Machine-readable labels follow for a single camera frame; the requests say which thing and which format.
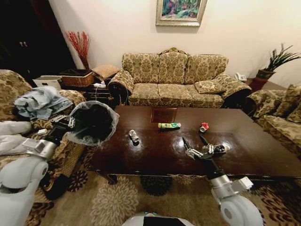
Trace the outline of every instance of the white cloth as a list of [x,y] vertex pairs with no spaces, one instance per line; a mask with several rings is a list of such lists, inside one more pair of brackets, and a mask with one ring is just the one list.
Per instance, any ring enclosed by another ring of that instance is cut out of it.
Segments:
[[29,121],[4,121],[0,122],[1,135],[15,135],[27,133],[32,129]]
[[26,139],[21,135],[0,136],[0,156],[26,153],[25,147],[22,146]]

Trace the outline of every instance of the white wall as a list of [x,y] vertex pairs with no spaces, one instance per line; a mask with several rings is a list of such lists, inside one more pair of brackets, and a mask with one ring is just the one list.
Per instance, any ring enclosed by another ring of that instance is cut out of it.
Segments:
[[[301,52],[301,0],[208,0],[202,24],[156,27],[157,0],[49,0],[63,32],[91,37],[91,67],[121,67],[125,52],[158,53],[177,47],[190,54],[229,58],[227,73],[254,77],[280,43]],[[69,44],[77,67],[82,64]],[[301,83],[301,59],[276,69],[270,79],[287,87]]]

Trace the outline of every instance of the table leg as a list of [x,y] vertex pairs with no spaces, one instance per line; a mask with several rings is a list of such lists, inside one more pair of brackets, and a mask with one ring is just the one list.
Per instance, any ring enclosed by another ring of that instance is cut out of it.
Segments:
[[103,178],[107,179],[109,185],[115,185],[118,183],[117,176],[114,174],[108,174],[108,173],[102,172],[101,170],[96,170],[95,172],[99,176],[102,176]]

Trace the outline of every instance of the trash bag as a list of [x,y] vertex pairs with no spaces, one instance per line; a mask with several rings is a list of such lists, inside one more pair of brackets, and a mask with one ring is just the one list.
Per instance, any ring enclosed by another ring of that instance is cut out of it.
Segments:
[[68,139],[77,144],[100,145],[116,131],[119,115],[99,101],[86,101],[77,105],[70,116],[75,118],[75,130]]

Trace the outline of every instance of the coffee table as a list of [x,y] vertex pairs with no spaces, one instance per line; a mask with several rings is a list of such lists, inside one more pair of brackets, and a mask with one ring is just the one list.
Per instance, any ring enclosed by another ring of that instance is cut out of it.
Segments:
[[[211,144],[227,144],[230,150],[214,160],[229,176],[277,180],[301,178],[297,157],[239,109],[166,108],[117,106],[120,115],[116,132],[91,159],[88,170],[109,181],[116,174],[205,176],[201,163],[185,154],[182,137],[201,150],[201,122],[209,123],[204,137]],[[181,128],[162,131],[158,122],[180,122]],[[140,143],[134,146],[128,133],[134,129]]]

